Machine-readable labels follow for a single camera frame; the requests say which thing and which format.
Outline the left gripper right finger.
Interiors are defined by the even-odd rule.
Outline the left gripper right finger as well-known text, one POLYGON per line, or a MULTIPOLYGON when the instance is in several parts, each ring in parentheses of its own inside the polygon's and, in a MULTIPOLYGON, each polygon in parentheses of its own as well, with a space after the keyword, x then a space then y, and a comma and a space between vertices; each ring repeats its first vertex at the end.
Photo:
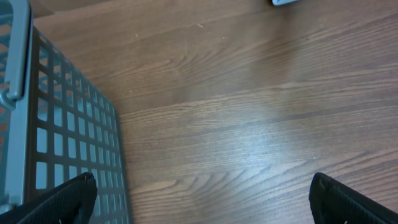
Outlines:
POLYGON ((309 191, 315 224, 397 224, 397 213, 317 172, 309 191))

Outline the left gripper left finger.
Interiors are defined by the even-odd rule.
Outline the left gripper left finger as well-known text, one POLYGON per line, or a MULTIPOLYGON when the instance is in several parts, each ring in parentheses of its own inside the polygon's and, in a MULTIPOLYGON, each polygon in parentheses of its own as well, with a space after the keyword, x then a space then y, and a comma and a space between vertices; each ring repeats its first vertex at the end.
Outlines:
POLYGON ((97 191, 94 175, 84 172, 1 214, 1 224, 87 224, 93 213, 97 191))

